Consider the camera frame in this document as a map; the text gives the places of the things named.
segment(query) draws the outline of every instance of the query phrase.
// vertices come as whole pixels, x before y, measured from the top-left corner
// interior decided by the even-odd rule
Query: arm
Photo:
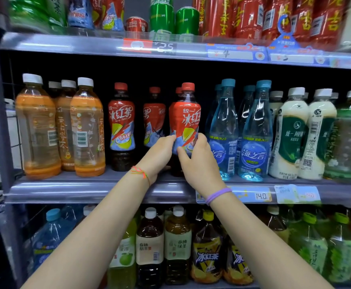
[[[226,187],[204,135],[198,134],[191,159],[182,148],[177,151],[186,180],[204,198]],[[240,249],[261,288],[333,288],[233,193],[216,198],[211,208]]]
[[[95,289],[108,268],[127,226],[158,173],[168,163],[175,136],[160,138],[100,204],[44,261],[22,289]]]

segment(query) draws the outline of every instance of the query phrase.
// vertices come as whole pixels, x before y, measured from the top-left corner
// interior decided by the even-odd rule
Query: bracelet
[[[207,197],[207,199],[205,200],[206,204],[208,206],[210,206],[210,203],[215,199],[218,198],[220,195],[231,192],[232,189],[231,188],[223,188],[217,192],[215,192],[214,194],[211,194],[210,196]]]
[[[142,170],[140,169],[139,167],[136,167],[135,165],[133,167],[131,167],[131,173],[132,174],[143,174],[143,178],[147,178],[147,181],[149,182],[149,186],[151,186],[151,183],[150,183],[150,179],[149,177],[147,176],[147,174]]]

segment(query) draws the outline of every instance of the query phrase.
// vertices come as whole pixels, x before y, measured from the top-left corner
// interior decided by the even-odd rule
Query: purple hair tie
[[[225,194],[225,193],[228,193],[228,192],[231,192],[232,189],[231,188],[223,188],[217,192],[215,192],[214,194],[211,194],[210,196],[207,197],[207,199],[205,200],[206,204],[208,206],[210,206],[210,203],[217,197],[219,197],[220,195],[222,194]]]

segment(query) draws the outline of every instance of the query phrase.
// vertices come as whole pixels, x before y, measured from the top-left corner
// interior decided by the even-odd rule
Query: clear blue bottle
[[[216,113],[218,102],[221,97],[221,89],[222,89],[221,84],[217,84],[214,88],[217,94],[216,94],[216,98],[213,100],[212,106],[210,107],[210,111],[209,111],[209,114],[207,115],[206,125],[205,125],[205,136],[207,138],[207,141],[209,141],[210,127],[212,125],[213,116]]]
[[[241,102],[240,108],[237,112],[238,119],[238,140],[237,140],[237,153],[236,153],[236,173],[238,173],[238,162],[241,154],[241,140],[242,132],[244,131],[246,119],[249,116],[250,109],[253,105],[253,94],[255,92],[255,85],[244,86],[244,98]]]
[[[60,209],[46,213],[47,223],[33,238],[34,271],[74,229],[75,223],[62,219]]]
[[[251,181],[263,181],[268,174],[273,131],[269,112],[270,80],[257,81],[255,99],[242,133],[238,175]]]
[[[233,98],[235,84],[234,79],[222,80],[221,97],[210,127],[209,144],[223,180],[234,176],[238,139],[237,114]]]

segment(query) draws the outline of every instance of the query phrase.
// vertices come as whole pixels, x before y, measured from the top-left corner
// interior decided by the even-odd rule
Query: bottle cap
[[[268,207],[266,208],[266,211],[269,214],[278,215],[280,212],[280,208],[277,205],[268,205]]]
[[[290,88],[288,91],[288,96],[292,96],[292,95],[301,95],[304,96],[305,94],[305,88],[304,87],[294,87],[294,88]]]
[[[343,213],[335,213],[335,220],[338,223],[342,223],[342,224],[348,224],[349,223],[349,218],[346,214]]]
[[[182,83],[182,90],[192,90],[194,91],[194,83]]]
[[[149,92],[150,93],[161,93],[161,88],[159,88],[159,87],[150,87],[149,88]]]
[[[205,210],[203,212],[203,216],[202,217],[205,219],[205,221],[213,221],[214,213],[213,213],[213,211]]]
[[[269,97],[279,97],[282,98],[284,96],[284,91],[271,91]]]
[[[144,211],[144,216],[147,219],[154,219],[157,217],[157,210],[153,207],[149,207]]]
[[[308,213],[308,212],[303,213],[303,220],[309,224],[316,224],[316,222],[317,222],[316,216],[314,216],[313,214]]]
[[[183,216],[183,207],[181,205],[174,206],[173,215],[177,217]]]
[[[332,96],[332,89],[331,88],[323,88],[323,89],[316,89],[314,92],[315,97],[331,97]]]
[[[115,82],[114,83],[115,90],[126,90],[127,91],[127,84],[122,82]]]
[[[61,89],[62,88],[62,83],[55,82],[55,81],[48,81],[48,88]]]
[[[83,215],[84,215],[84,216],[90,215],[90,213],[92,212],[92,210],[95,209],[95,207],[96,207],[95,204],[84,206],[84,207],[83,207]]]
[[[257,81],[256,88],[270,88],[272,87],[272,81],[271,80],[260,80]]]
[[[60,209],[58,209],[58,208],[51,209],[51,210],[47,211],[47,213],[46,213],[47,221],[57,220],[60,218],[60,216],[61,216],[61,213],[60,213]]]
[[[234,79],[223,79],[221,81],[222,87],[234,87],[236,86],[236,80]]]
[[[94,81],[91,78],[79,77],[78,86],[80,85],[94,87]]]
[[[37,84],[43,85],[42,76],[24,73],[23,74],[23,83],[27,83],[27,82],[28,83],[37,83]]]
[[[76,82],[72,80],[62,80],[62,87],[76,88]]]
[[[255,92],[255,85],[244,86],[244,92]]]

